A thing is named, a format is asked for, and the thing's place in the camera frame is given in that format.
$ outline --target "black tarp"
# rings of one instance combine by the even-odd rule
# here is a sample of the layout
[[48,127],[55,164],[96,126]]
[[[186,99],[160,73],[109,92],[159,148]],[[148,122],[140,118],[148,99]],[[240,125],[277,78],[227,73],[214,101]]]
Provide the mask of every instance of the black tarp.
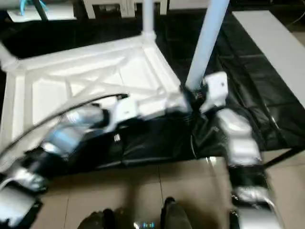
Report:
[[[203,13],[179,13],[156,18],[157,44],[182,83],[196,47]],[[3,25],[0,38],[19,58],[113,41],[138,35],[141,19],[49,21]],[[239,22],[227,14],[206,73],[226,71],[228,107],[245,116],[262,151],[304,146],[305,110]],[[5,76],[0,78],[0,99]],[[113,135],[121,141],[114,142]],[[221,156],[221,137],[213,118],[165,116],[92,140],[77,170],[131,166]]]

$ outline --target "beige floor tile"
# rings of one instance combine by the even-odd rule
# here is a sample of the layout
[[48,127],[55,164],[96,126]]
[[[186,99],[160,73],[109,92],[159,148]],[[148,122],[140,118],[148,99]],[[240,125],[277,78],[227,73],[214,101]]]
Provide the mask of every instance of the beige floor tile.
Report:
[[[264,162],[266,163],[287,151],[288,151],[287,149],[281,149],[281,150],[263,152]],[[295,166],[295,165],[305,165],[305,152],[299,153],[294,157],[282,161],[281,163],[274,165],[274,167],[286,167],[286,166]]]
[[[262,153],[263,162],[266,163],[287,151],[288,149],[265,151]],[[210,160],[213,165],[214,172],[216,174],[222,174],[222,175],[227,174],[227,168],[223,157],[211,157]],[[305,165],[305,152],[295,155],[294,157],[289,158],[275,165],[274,167],[286,167],[286,166],[295,166],[295,165]]]
[[68,194],[61,193],[42,198],[43,207],[32,229],[64,229]]
[[72,188],[87,190],[124,187],[129,183],[159,183],[157,166],[145,166],[129,169],[108,169],[91,173],[76,174],[71,177]]
[[71,188],[72,176],[62,176],[55,178],[48,188],[45,196],[67,194]]
[[305,166],[271,168],[269,181],[287,229],[305,225]]
[[292,32],[292,34],[301,42],[302,45],[305,45],[305,32],[298,31]]
[[74,188],[67,208],[65,229],[76,229],[93,211],[116,211],[120,228],[131,229],[134,221],[159,221],[162,207],[160,183],[129,183],[117,187]]
[[162,181],[163,198],[174,197],[186,211],[194,229],[223,227],[226,209],[214,177]]
[[200,178],[211,175],[206,159],[162,164],[159,165],[159,172],[162,181]]

